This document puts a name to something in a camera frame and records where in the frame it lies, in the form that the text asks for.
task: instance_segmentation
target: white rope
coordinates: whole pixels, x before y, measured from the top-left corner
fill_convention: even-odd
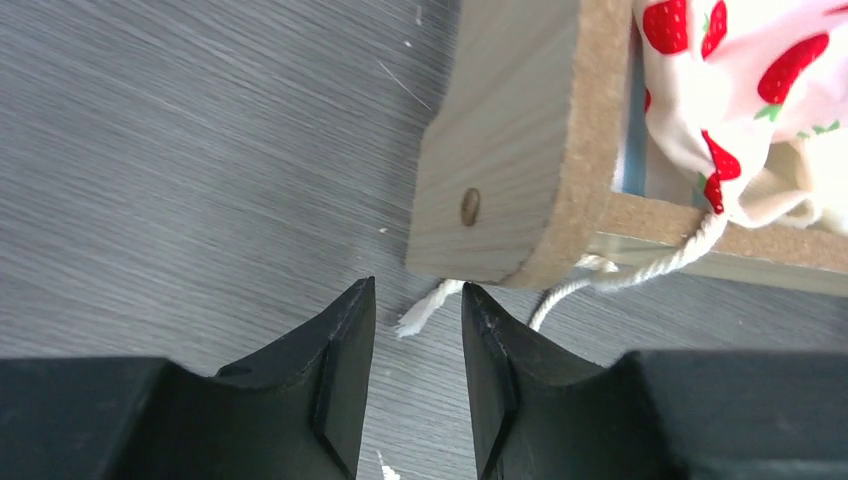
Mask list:
[[[652,278],[680,270],[712,250],[724,234],[727,228],[727,222],[727,215],[707,214],[703,222],[701,222],[701,227],[693,236],[686,240],[683,247],[641,268],[622,272],[619,271],[615,263],[604,257],[583,255],[575,266],[599,271],[588,277],[573,280],[549,290],[545,295],[545,299],[536,307],[536,311],[533,312],[533,316],[529,322],[530,328],[539,331],[542,322],[545,321],[545,317],[556,304],[581,288],[592,286],[600,291],[608,292],[638,285]],[[445,300],[449,296],[462,291],[462,285],[464,283],[461,280],[443,280],[439,283],[433,291],[415,303],[398,321],[398,325],[395,327],[395,333],[398,338],[412,336],[420,332],[424,328],[424,325],[427,324],[430,316],[439,307],[444,305]]]
[[[675,270],[689,265],[706,255],[718,243],[718,240],[727,229],[727,215],[716,215],[709,213],[701,222],[701,227],[695,235],[689,237],[686,243],[676,252],[666,255],[665,257],[654,260],[649,265],[641,268],[626,270],[623,272],[614,268],[615,265],[607,265],[598,262],[587,262],[585,267],[600,269],[601,272],[595,273],[587,278],[581,278],[548,292],[545,300],[536,308],[533,316],[530,319],[529,326],[533,330],[539,331],[545,316],[552,308],[566,296],[580,290],[581,288],[592,286],[600,291],[608,292],[621,288],[631,287],[644,283],[652,278],[671,273]]]
[[[445,304],[445,299],[462,291],[465,282],[461,280],[443,280],[433,291],[422,298],[398,321],[395,333],[398,338],[415,335],[424,328],[433,312]]]

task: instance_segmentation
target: wood grain surface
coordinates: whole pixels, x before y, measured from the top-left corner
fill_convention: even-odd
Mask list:
[[[377,450],[403,480],[473,478],[458,299],[421,335],[391,333],[435,281],[402,258],[457,12],[0,2],[0,355],[156,354],[211,374],[373,274],[359,478],[382,477]],[[492,291],[519,318],[538,298]],[[844,350],[846,312],[844,299],[672,275],[575,295],[543,333],[602,363],[635,347]]]

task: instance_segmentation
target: cloth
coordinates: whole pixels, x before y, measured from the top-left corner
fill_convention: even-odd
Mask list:
[[[848,233],[846,0],[635,0],[653,142],[716,213]]]

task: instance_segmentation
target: red strawberry print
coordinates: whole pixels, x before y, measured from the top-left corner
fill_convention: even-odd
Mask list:
[[[714,173],[710,178],[704,179],[701,177],[704,187],[704,197],[713,206],[713,211],[717,214],[724,213],[724,198],[721,195],[721,184],[718,176]]]
[[[724,0],[720,0],[713,7],[710,18],[707,20],[707,33],[704,35],[704,41],[701,43],[701,57],[704,60],[713,53],[713,50],[718,47],[718,44],[727,35],[727,5]]]
[[[828,43],[830,36],[827,33],[819,33],[801,40],[783,52],[766,69],[757,85],[757,92],[769,105],[760,110],[754,118],[769,117],[769,120],[775,121],[795,80],[824,53]]]
[[[830,10],[824,12],[825,15],[836,15],[839,13],[848,13],[848,3],[842,5],[841,7],[831,8]]]
[[[645,9],[642,15],[645,38],[664,55],[680,53],[689,47],[686,33],[686,1],[666,0]]]
[[[715,140],[710,138],[710,134],[706,130],[701,130],[701,135],[707,141],[707,147],[709,147],[710,155],[713,157],[713,164],[716,166],[718,179],[725,181],[739,178],[739,175],[742,174],[742,166],[739,165],[739,160],[736,160],[736,157],[721,148]]]

